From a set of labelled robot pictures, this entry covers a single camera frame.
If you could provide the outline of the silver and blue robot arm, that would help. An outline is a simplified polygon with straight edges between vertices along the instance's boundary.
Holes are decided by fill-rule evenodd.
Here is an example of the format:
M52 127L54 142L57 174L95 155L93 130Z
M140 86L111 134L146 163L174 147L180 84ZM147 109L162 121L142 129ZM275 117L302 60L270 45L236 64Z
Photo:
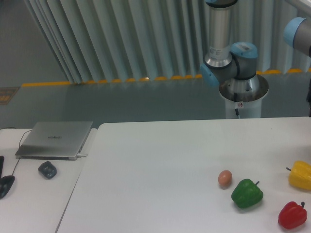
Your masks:
M230 43L232 11L235 0L207 0L211 26L208 35L208 51L200 70L205 82L219 86L230 80L248 80L256 74L257 47L252 43ZM296 17L285 27L284 41L295 50L311 55L311 21Z

